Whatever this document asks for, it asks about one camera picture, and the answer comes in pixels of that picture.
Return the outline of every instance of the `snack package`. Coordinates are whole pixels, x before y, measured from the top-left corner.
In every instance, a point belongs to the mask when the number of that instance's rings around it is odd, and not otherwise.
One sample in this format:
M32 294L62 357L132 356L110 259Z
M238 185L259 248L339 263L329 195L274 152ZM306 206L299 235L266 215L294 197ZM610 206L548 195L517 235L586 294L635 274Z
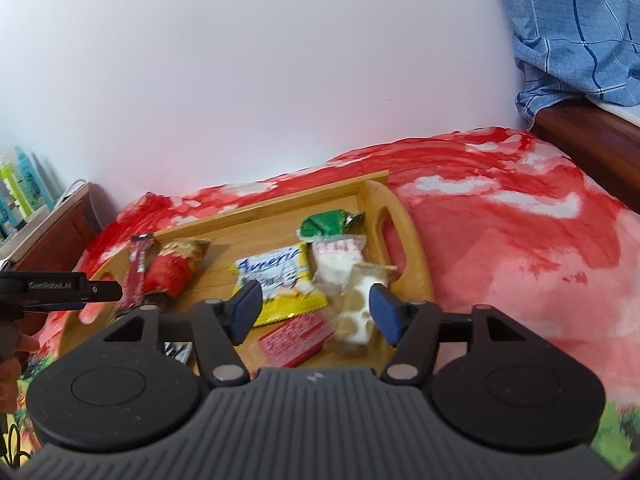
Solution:
M298 316L258 339L249 349L246 365L253 373L265 366L296 367L318 353L333 333L320 312Z
M342 307L335 323L336 342L352 347L365 346L376 331L369 313L369 289L375 283L387 286L397 267L357 263L353 266L349 284L342 295Z
M164 245L146 273L142 292L180 296L210 243L203 238L177 238Z
M122 284L122 297L116 305L116 312L129 310L142 302L142 282L145 275L146 251L154 242L153 233L131 237L129 248L129 270Z
M234 294L249 280L257 280L262 286L262 312L254 326L306 314L327 304L326 296L311 284L302 243L242 258L231 271L238 276Z
M180 361L183 365L187 364L191 355L193 343L164 343L164 355L172 357L176 361Z
M353 266L364 261L362 250L367 239L350 237L333 242L313 242L316 261L314 286L330 296L339 295L347 285Z
M308 216L296 234L301 242L329 242L362 232L363 213L334 209Z

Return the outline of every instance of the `bottle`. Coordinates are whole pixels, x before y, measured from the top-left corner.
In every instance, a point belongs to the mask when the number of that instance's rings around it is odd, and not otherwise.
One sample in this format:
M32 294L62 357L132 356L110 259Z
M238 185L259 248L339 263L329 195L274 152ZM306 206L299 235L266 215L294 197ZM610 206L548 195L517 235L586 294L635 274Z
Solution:
M27 198L33 198L33 201L30 200L31 209L36 211L46 204L49 211L53 211L54 203L51 194L33 167L31 159L20 146L15 147L15 156L18 159L18 171L24 178L24 186L28 188L25 190L27 191L25 195Z
M8 194L4 184L0 183L0 230L4 237L8 238L26 224L15 203L7 200L5 192Z
M18 209L23 218L28 218L31 213L33 213L33 209L31 209L29 200L27 199L27 196L25 195L22 186L20 185L20 183L22 182L22 176L20 175L20 173L14 170L12 164L8 163L1 156L0 178L4 182L6 188L9 190L11 199L16 201Z

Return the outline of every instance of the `red wrapper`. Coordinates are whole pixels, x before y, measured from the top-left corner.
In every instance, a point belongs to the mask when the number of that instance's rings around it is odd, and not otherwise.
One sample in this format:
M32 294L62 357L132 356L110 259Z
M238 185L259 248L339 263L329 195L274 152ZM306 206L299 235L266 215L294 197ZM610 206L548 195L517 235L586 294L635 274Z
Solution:
M258 339L266 366L293 368L322 349L334 333L327 320L315 312L298 316Z
M142 302L142 280L145 275L146 250L154 242L153 234L131 237L129 248L129 270L122 284L122 297L116 306L117 310L126 310Z
M165 245L146 272L142 292L165 292L177 298L204 258L210 240L178 238Z

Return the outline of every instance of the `finger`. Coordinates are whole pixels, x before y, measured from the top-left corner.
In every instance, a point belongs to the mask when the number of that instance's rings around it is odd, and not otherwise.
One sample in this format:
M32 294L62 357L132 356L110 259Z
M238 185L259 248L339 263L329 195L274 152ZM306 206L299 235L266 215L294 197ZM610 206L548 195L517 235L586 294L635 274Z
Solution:
M0 383L0 402L15 400L18 398L18 383L11 381Z
M26 334L20 334L15 349L22 352L35 352L40 348L40 343L34 337Z
M0 382L17 381L21 373L20 361L15 357L0 364Z
M18 409L18 402L14 400L0 400L0 412L13 413Z

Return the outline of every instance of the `bed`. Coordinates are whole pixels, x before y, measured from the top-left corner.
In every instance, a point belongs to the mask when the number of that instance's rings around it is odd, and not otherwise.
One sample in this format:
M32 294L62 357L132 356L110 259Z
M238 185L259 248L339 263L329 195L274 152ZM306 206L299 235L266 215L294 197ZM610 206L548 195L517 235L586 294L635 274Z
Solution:
M607 406L593 447L624 467L640 451L640 217L529 132L486 128L404 139L263 182L184 197L147 193L92 242L78 267L91 275L133 234L379 170L390 171L389 186L414 220L444 309L493 304L599 375ZM402 267L392 225L385 238ZM99 309L88 305L82 316L89 322ZM38 444L24 392L57 357L65 316L49 316L39 333L42 349L20 382L15 421L26 450Z

